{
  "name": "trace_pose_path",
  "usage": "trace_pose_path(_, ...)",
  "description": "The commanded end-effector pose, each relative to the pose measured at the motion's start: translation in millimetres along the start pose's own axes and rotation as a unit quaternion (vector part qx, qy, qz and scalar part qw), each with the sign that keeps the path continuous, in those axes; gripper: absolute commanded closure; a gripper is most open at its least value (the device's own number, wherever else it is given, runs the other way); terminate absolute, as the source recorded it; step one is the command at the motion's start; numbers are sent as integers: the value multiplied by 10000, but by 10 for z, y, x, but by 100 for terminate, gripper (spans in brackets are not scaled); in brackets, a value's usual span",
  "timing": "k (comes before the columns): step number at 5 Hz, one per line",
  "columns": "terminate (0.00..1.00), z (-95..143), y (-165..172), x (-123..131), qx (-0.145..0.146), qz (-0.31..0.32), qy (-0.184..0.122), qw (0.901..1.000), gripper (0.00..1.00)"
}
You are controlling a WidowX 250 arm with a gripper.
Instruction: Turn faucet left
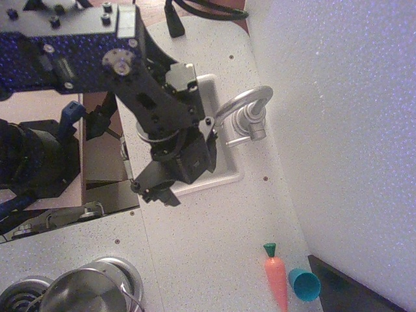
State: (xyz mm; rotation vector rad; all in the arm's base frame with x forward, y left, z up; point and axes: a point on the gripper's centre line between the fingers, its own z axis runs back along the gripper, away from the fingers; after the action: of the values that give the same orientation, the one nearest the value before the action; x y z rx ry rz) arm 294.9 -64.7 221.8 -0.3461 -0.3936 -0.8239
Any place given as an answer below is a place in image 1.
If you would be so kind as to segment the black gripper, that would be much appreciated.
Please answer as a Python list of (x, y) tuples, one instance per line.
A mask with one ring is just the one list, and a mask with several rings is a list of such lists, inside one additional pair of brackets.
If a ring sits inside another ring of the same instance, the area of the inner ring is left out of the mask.
[(177, 183), (193, 184), (204, 172), (216, 169), (218, 135), (204, 135), (197, 128), (178, 132), (171, 140), (151, 146), (151, 162), (131, 182), (131, 190), (146, 203), (160, 200), (167, 206), (181, 204), (172, 192)]

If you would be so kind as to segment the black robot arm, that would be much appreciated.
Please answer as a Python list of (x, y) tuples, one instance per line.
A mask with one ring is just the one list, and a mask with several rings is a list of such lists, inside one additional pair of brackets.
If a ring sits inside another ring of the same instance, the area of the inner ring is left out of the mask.
[(17, 92), (110, 92), (136, 117), (151, 162), (133, 181), (146, 202), (175, 207), (175, 182), (192, 184), (216, 167), (213, 124), (194, 66), (169, 57), (136, 5), (55, 10), (42, 1), (1, 2), (1, 99)]

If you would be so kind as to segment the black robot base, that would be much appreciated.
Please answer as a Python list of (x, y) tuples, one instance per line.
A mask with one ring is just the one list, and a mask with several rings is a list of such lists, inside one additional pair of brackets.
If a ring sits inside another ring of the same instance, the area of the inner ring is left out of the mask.
[(1, 189), (15, 194), (1, 204), (1, 234), (37, 200), (58, 198), (80, 174), (79, 139), (72, 124), (1, 120)]

